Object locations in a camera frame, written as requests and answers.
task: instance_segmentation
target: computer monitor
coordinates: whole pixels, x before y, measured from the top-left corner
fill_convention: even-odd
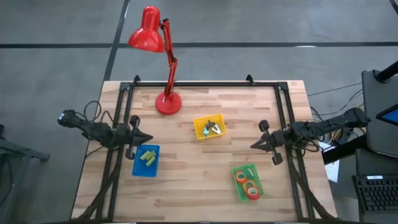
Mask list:
[[[398,104],[378,113],[376,118],[398,126]]]

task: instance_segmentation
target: lamp arm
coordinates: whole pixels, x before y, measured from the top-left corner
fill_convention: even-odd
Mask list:
[[[175,70],[177,69],[178,60],[174,57],[173,53],[172,36],[170,33],[169,19],[162,20],[162,22],[160,23],[160,28],[163,31],[167,59],[169,60],[169,67],[170,67],[169,80],[167,81],[167,85],[164,90],[165,96],[168,97],[171,94],[171,92],[173,92]]]

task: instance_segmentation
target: green container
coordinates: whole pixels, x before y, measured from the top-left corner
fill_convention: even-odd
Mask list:
[[[246,164],[243,166],[238,166],[238,167],[232,168],[232,176],[234,178],[236,190],[238,191],[239,199],[242,202],[247,202],[249,200],[248,197],[246,196],[246,192],[243,190],[243,186],[236,181],[235,172],[239,171],[239,170],[243,170],[243,172],[246,175],[246,177],[248,178],[248,180],[253,180],[254,183],[256,183],[257,187],[261,191],[261,197],[264,196],[264,191],[261,186],[259,175],[257,174],[256,166],[254,164]]]

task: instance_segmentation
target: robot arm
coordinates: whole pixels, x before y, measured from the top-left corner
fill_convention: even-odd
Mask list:
[[[299,121],[291,124],[285,130],[278,130],[269,134],[268,121],[262,120],[259,123],[259,129],[263,134],[260,140],[250,146],[250,148],[272,152],[272,161],[274,165],[279,165],[283,159],[281,154],[276,151],[276,147],[291,146],[298,141],[308,143],[312,140],[317,140],[320,136],[339,129],[365,127],[370,121],[371,120],[366,117],[363,110],[352,108],[340,116],[322,122]]]
[[[138,128],[140,119],[137,115],[130,117],[132,129],[125,124],[118,124],[116,129],[111,129],[108,124],[103,122],[89,122],[76,115],[74,110],[64,110],[58,118],[58,124],[68,128],[78,128],[88,140],[98,141],[108,149],[115,149],[122,144],[128,144],[126,157],[134,159],[134,147],[137,147],[151,140],[153,137],[141,132]]]

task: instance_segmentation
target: lamp shade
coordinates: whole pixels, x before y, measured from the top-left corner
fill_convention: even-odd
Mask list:
[[[129,39],[129,45],[150,52],[164,52],[164,43],[158,33],[160,11],[155,6],[147,6],[142,13],[141,27]]]

